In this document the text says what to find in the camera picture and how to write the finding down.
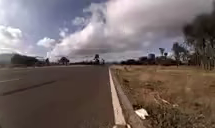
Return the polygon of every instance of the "cloud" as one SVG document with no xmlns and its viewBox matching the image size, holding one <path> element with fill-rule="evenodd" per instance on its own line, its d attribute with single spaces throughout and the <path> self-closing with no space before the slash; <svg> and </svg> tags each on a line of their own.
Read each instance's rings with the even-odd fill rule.
<svg viewBox="0 0 215 128">
<path fill-rule="evenodd" d="M 26 54 L 31 50 L 32 46 L 24 43 L 24 36 L 20 29 L 0 25 L 0 53 Z"/>
<path fill-rule="evenodd" d="M 56 44 L 56 40 L 50 39 L 48 37 L 44 37 L 43 39 L 39 40 L 37 45 L 38 46 L 43 46 L 45 48 L 52 48 Z"/>
<path fill-rule="evenodd" d="M 69 29 L 68 28 L 63 28 L 63 29 L 60 29 L 60 37 L 64 38 L 67 36 L 67 33 L 68 33 Z"/>
<path fill-rule="evenodd" d="M 91 4 L 83 10 L 90 17 L 86 15 L 73 20 L 74 25 L 85 24 L 83 29 L 64 36 L 50 55 L 122 54 L 152 48 L 159 43 L 181 38 L 182 26 L 196 15 L 210 12 L 212 2 L 110 0 Z"/>
</svg>

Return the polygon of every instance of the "white lane line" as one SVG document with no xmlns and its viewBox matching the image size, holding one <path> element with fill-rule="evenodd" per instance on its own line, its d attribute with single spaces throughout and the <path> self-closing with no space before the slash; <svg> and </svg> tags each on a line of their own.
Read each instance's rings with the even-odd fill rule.
<svg viewBox="0 0 215 128">
<path fill-rule="evenodd" d="M 20 79 L 3 80 L 3 81 L 0 81 L 0 83 L 11 82 L 11 81 L 17 81 L 17 80 L 20 80 Z"/>
<path fill-rule="evenodd" d="M 109 70 L 109 78 L 110 78 L 110 87 L 112 93 L 112 105 L 115 117 L 115 124 L 116 125 L 126 125 L 125 118 L 123 116 L 122 108 L 119 103 L 119 98 L 116 93 L 115 85 L 112 80 L 111 71 Z"/>
</svg>

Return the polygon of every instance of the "road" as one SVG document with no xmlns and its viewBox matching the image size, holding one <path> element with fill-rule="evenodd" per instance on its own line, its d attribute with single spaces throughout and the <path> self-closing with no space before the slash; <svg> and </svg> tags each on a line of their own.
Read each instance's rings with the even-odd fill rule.
<svg viewBox="0 0 215 128">
<path fill-rule="evenodd" d="M 0 70 L 2 128 L 112 128 L 108 67 Z"/>
</svg>

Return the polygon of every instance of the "grass verge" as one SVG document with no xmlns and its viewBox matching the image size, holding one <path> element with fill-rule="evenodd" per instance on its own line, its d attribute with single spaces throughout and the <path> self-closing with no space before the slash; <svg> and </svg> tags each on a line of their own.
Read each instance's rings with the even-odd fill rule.
<svg viewBox="0 0 215 128">
<path fill-rule="evenodd" d="M 193 67 L 113 67 L 134 109 L 149 128 L 215 128 L 215 72 Z"/>
</svg>

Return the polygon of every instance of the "curb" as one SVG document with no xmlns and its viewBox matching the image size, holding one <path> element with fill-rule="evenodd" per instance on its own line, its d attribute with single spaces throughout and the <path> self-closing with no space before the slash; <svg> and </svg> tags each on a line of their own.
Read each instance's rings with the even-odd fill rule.
<svg viewBox="0 0 215 128">
<path fill-rule="evenodd" d="M 132 128 L 145 128 L 143 125 L 142 120 L 136 115 L 136 113 L 133 110 L 132 104 L 130 103 L 129 99 L 123 92 L 121 85 L 119 84 L 118 80 L 115 77 L 115 74 L 112 73 L 111 68 L 109 68 L 109 71 L 112 75 L 112 79 L 116 88 L 117 95 L 120 99 L 120 103 L 122 104 L 124 115 L 127 119 L 127 122 L 132 126 Z"/>
</svg>

